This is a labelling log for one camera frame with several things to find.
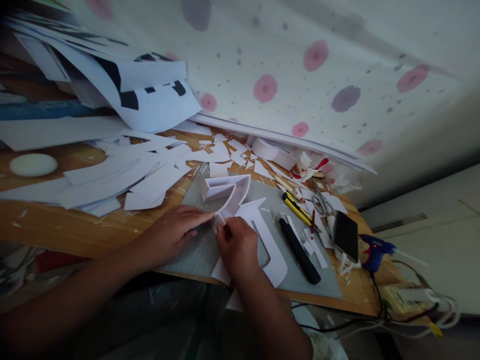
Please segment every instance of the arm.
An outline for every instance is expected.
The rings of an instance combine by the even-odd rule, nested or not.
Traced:
[[[259,266],[257,233],[241,217],[226,220],[231,238],[218,224],[216,241],[249,318],[256,339],[267,359],[313,357],[312,344],[292,314],[283,306],[269,279]]]
[[[92,316],[131,278],[160,268],[210,220],[187,205],[172,207],[130,244],[94,261],[72,278],[0,317],[0,338],[18,357],[37,354]]]

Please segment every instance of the pink dot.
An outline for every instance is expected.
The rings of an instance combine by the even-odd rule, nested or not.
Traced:
[[[308,72],[320,68],[329,56],[329,47],[325,40],[319,40],[310,46],[303,57],[303,66]]]
[[[208,112],[214,112],[217,109],[217,99],[209,93],[201,97],[200,104],[202,109]]]
[[[309,125],[306,122],[299,122],[291,130],[291,134],[293,136],[297,136],[300,138],[303,138],[305,134],[308,132],[309,132]]]
[[[110,21],[114,17],[111,0],[85,0],[92,13],[103,21]]]
[[[173,61],[179,61],[179,60],[180,60],[180,59],[177,57],[177,55],[175,55],[175,54],[172,53],[172,52],[167,52],[167,53],[165,54],[165,56],[166,56],[167,58],[169,58],[170,60],[173,60]]]
[[[253,95],[263,103],[271,101],[277,93],[278,84],[272,75],[265,74],[259,78],[253,87]]]
[[[406,93],[415,89],[429,75],[430,68],[427,65],[418,65],[416,68],[407,71],[400,80],[396,83],[396,88],[399,93]]]
[[[369,140],[360,146],[356,152],[362,156],[370,156],[379,151],[383,146],[384,144],[381,140]]]

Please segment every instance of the polka dot wallpaper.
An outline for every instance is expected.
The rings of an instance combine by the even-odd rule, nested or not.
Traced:
[[[480,59],[459,62],[475,17],[434,0],[67,3],[92,31],[186,61],[205,114],[364,158],[452,101]]]

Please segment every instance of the yellow utility knife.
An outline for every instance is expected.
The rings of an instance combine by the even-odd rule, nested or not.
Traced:
[[[310,215],[303,210],[295,201],[294,197],[288,192],[284,192],[281,196],[283,202],[308,226],[312,226],[312,218]]]

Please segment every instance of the power strip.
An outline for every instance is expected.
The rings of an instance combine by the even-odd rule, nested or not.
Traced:
[[[414,283],[399,283],[393,285],[381,285],[378,287],[380,291],[381,299],[386,305],[390,313],[395,314],[408,314],[413,312],[421,312],[428,309],[431,304],[428,302],[417,302],[411,300],[404,300],[398,293],[398,290],[405,289],[421,289]]]

